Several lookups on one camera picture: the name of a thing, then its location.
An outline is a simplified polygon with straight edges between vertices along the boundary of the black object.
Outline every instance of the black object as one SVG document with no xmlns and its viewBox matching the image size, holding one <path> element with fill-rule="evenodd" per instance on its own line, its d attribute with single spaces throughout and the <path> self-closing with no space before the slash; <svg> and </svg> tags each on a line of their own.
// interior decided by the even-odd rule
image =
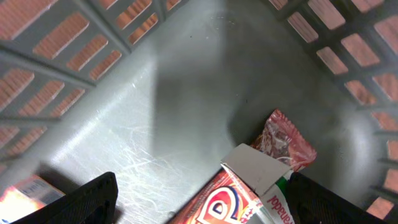
<svg viewBox="0 0 398 224">
<path fill-rule="evenodd" d="M 14 223 L 110 224 L 117 198 L 116 177 L 107 172 Z"/>
<path fill-rule="evenodd" d="M 386 223 L 300 173 L 293 173 L 286 201 L 296 224 Z"/>
</svg>

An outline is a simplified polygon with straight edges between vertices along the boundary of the scratched surface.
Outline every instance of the scratched surface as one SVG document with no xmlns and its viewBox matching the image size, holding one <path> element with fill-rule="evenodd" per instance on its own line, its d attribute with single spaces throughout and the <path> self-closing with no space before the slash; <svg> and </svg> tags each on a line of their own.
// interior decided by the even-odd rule
<svg viewBox="0 0 398 224">
<path fill-rule="evenodd" d="M 37 170 L 76 185 L 112 171 L 118 222 L 162 223 L 275 108 L 318 150 L 305 174 L 365 208 L 368 186 L 384 181 L 374 158 L 385 157 L 368 120 L 259 1 L 188 2 L 10 167 L 0 187 Z"/>
</svg>

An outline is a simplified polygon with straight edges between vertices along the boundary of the box top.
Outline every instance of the box top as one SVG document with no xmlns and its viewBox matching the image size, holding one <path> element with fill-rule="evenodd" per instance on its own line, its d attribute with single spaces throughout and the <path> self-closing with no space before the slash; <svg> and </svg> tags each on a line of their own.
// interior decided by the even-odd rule
<svg viewBox="0 0 398 224">
<path fill-rule="evenodd" d="M 221 163 L 231 169 L 259 197 L 290 167 L 246 144 L 234 148 Z"/>
</svg>

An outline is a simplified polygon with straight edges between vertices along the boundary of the red package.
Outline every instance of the red package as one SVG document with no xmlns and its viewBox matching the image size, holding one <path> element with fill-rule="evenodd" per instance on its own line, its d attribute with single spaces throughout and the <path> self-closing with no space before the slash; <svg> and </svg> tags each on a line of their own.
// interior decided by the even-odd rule
<svg viewBox="0 0 398 224">
<path fill-rule="evenodd" d="M 262 134 L 251 147 L 299 171 L 311 164 L 317 152 L 280 110 L 267 119 Z"/>
<path fill-rule="evenodd" d="M 246 223 L 261 207 L 261 201 L 233 172 L 221 170 L 170 223 Z"/>
</svg>

